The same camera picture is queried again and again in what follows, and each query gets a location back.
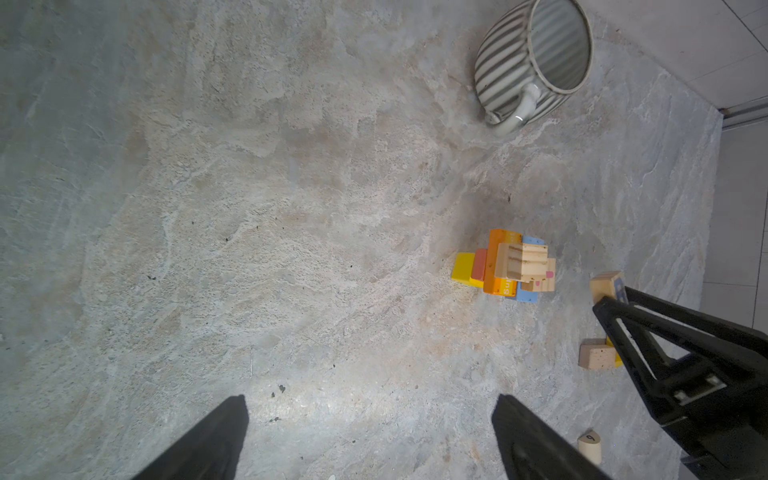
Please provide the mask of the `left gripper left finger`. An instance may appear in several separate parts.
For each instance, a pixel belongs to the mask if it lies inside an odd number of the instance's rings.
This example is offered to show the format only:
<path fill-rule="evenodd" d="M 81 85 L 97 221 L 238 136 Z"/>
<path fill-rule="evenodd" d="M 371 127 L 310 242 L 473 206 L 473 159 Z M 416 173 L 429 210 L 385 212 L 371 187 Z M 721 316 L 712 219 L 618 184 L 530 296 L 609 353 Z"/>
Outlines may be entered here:
<path fill-rule="evenodd" d="M 248 424 L 245 396 L 230 396 L 134 479 L 234 479 Z"/>

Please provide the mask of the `small yellow wedge block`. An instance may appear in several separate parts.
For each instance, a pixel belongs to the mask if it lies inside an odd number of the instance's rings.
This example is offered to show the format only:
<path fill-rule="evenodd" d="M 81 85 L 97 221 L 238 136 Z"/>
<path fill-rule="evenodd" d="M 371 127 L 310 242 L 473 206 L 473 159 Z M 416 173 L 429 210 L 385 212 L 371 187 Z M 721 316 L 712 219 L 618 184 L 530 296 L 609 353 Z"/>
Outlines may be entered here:
<path fill-rule="evenodd" d="M 606 338 L 605 339 L 605 345 L 613 349 L 613 353 L 615 354 L 614 367 L 615 368 L 622 367 L 623 366 L 623 361 L 622 361 L 622 359 L 621 359 L 621 357 L 620 357 L 620 355 L 618 353 L 618 350 L 616 349 L 615 345 L 613 344 L 613 342 L 611 341 L 610 338 Z"/>

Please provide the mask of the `light blue wooden block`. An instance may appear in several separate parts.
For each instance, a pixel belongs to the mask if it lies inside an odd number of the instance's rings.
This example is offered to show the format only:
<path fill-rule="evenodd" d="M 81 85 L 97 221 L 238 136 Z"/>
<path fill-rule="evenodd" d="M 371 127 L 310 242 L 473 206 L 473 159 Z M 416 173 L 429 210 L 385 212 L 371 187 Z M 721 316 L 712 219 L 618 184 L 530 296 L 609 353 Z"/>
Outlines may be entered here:
<path fill-rule="evenodd" d="M 520 280 L 516 300 L 523 303 L 537 303 L 541 293 L 524 291 L 520 285 L 544 277 L 547 269 L 548 247 L 542 240 L 529 236 L 522 237 L 520 246 Z"/>

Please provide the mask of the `letter T wooden block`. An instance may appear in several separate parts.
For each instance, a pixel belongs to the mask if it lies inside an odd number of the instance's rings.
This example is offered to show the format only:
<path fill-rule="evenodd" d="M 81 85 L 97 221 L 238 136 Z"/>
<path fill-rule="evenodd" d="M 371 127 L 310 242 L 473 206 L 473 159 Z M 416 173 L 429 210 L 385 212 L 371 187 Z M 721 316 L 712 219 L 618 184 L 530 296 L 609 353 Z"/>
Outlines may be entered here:
<path fill-rule="evenodd" d="M 554 292 L 556 287 L 556 259 L 547 259 L 547 269 L 542 279 L 522 283 L 520 288 L 527 292 L 546 293 Z"/>

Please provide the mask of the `plain wooden block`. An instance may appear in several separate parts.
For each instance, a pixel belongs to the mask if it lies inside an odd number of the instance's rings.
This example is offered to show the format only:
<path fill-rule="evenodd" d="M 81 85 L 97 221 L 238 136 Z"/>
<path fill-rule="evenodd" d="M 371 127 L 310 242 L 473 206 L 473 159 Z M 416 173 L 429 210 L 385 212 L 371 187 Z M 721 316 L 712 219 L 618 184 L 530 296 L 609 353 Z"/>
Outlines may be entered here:
<path fill-rule="evenodd" d="M 579 349 L 578 365 L 586 370 L 612 370 L 615 354 L 605 345 L 605 340 L 585 340 Z"/>

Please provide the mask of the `yellow wooden cube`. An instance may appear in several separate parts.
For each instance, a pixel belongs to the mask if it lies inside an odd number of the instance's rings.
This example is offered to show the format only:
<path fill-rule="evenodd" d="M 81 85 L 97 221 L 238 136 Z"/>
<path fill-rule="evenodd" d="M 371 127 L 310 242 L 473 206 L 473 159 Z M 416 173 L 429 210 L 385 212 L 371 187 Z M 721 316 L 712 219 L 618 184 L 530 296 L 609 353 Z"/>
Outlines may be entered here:
<path fill-rule="evenodd" d="M 482 287 L 480 287 L 479 285 L 473 285 L 470 281 L 474 253 L 460 252 L 457 254 L 451 274 L 451 279 L 464 285 L 482 289 L 484 284 Z"/>

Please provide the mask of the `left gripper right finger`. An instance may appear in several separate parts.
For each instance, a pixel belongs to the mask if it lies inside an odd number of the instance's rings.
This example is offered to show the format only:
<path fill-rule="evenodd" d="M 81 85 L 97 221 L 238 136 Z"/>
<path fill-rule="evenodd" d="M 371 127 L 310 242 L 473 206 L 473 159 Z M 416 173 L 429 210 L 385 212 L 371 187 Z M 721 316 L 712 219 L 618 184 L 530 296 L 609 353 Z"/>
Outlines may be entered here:
<path fill-rule="evenodd" d="M 610 479 L 512 395 L 498 397 L 491 423 L 508 479 Z"/>

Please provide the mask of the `letter R wooden block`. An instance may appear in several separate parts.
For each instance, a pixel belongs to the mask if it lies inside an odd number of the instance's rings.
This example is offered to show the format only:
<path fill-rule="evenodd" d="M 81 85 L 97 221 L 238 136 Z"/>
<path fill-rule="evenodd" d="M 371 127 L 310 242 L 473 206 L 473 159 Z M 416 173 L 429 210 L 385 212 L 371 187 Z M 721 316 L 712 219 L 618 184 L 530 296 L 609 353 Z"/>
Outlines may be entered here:
<path fill-rule="evenodd" d="M 628 296 L 621 271 L 609 271 L 593 277 L 589 283 L 592 301 L 599 303 L 603 298 L 611 298 L 628 304 Z"/>

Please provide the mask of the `red wooden block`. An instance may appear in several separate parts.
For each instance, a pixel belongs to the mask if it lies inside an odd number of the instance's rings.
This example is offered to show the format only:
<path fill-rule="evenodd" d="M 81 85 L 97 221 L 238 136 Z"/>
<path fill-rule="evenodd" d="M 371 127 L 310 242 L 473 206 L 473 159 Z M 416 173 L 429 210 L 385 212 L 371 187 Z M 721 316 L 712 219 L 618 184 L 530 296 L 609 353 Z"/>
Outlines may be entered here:
<path fill-rule="evenodd" d="M 486 248 L 477 249 L 474 253 L 470 281 L 473 285 L 483 286 L 485 280 L 486 258 L 488 250 Z"/>

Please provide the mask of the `ribbed silver cup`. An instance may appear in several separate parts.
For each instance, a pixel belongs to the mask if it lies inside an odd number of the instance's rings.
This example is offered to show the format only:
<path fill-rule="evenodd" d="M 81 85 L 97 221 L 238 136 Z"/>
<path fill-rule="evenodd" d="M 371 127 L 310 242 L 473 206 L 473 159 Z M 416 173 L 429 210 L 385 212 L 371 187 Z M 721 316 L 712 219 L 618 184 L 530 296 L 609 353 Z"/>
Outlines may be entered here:
<path fill-rule="evenodd" d="M 586 82 L 592 30 L 572 0 L 523 1 L 488 30 L 474 89 L 493 133 L 506 137 L 561 106 Z"/>

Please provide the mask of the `wooden cylinder block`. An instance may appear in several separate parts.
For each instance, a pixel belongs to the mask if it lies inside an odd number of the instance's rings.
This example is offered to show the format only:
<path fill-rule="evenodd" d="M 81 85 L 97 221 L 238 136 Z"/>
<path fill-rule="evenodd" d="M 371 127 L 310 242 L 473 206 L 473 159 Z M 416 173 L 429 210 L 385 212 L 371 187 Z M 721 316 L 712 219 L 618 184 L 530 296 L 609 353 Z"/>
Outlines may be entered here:
<path fill-rule="evenodd" d="M 578 438 L 578 451 L 594 465 L 602 463 L 602 439 L 595 430 L 589 430 Z"/>

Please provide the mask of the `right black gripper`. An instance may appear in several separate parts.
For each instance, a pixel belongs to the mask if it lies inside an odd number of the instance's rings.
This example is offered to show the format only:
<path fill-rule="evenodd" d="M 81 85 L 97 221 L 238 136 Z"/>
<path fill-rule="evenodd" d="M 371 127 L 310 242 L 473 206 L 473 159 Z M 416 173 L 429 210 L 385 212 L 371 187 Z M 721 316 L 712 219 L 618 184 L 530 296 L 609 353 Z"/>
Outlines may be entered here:
<path fill-rule="evenodd" d="M 593 313 L 651 417 L 698 479 L 767 477 L 767 369 L 714 360 L 767 359 L 767 335 L 626 288 Z"/>

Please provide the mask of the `letter Y wooden block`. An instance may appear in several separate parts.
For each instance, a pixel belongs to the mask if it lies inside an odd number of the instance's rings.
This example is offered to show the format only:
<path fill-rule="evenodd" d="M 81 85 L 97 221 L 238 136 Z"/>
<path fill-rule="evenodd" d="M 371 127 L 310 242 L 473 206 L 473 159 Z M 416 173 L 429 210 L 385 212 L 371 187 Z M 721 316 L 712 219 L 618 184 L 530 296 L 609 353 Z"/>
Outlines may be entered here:
<path fill-rule="evenodd" d="M 543 280 L 548 271 L 548 247 L 530 243 L 501 243 L 494 275 L 522 283 Z"/>

